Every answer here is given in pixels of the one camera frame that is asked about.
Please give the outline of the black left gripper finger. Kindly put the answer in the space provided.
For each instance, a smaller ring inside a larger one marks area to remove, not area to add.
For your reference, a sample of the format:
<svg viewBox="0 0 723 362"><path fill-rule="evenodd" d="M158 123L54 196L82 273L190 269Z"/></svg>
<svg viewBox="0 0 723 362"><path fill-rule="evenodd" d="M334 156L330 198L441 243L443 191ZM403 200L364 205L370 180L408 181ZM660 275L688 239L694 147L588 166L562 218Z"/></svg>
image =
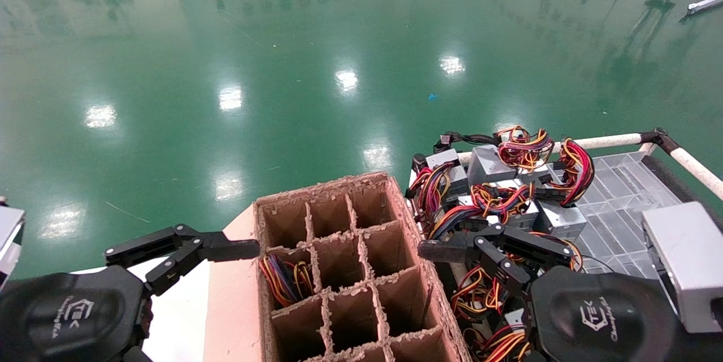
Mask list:
<svg viewBox="0 0 723 362"><path fill-rule="evenodd" d="M223 232L199 232L187 225L176 225L108 248L105 259L106 266L129 268L165 257L146 274L150 294L160 296L203 261L249 260L259 255L256 239L233 241Z"/></svg>

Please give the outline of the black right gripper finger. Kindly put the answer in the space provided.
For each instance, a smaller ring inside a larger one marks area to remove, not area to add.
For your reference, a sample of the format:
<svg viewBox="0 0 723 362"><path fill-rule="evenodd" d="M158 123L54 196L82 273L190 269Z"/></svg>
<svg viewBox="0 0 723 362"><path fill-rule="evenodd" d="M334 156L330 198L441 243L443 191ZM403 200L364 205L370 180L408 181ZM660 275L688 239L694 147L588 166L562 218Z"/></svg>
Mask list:
<svg viewBox="0 0 723 362"><path fill-rule="evenodd" d="M503 225L458 233L447 241L426 239L418 255L436 263L479 266L513 296L526 295L532 271L570 266L573 249L566 243Z"/></svg>

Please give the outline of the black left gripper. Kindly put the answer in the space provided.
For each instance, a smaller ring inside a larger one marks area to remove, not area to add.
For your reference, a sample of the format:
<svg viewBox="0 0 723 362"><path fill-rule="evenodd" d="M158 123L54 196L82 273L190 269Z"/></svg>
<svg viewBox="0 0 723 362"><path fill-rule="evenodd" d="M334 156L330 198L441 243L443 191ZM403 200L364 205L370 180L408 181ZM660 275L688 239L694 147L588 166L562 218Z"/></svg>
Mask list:
<svg viewBox="0 0 723 362"><path fill-rule="evenodd" d="M151 292L111 266L9 282L1 297L3 361L148 361Z"/></svg>

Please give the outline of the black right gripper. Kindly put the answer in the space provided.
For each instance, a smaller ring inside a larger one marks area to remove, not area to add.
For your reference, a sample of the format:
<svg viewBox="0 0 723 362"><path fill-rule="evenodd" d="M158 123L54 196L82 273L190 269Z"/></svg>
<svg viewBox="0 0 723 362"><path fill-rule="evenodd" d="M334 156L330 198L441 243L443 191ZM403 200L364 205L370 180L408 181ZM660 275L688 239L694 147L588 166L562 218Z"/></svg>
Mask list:
<svg viewBox="0 0 723 362"><path fill-rule="evenodd" d="M555 267L526 295L526 335L547 361L690 361L687 334L660 282Z"/></svg>

